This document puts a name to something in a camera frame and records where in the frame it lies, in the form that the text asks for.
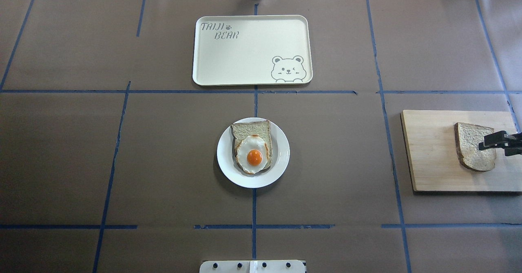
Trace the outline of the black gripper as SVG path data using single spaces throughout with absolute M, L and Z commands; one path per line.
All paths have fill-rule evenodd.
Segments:
M 484 141 L 478 144 L 478 149 L 504 149 L 504 156 L 514 156 L 522 154 L 522 134 L 515 133 L 509 135 L 506 131 L 494 132 L 484 137 Z

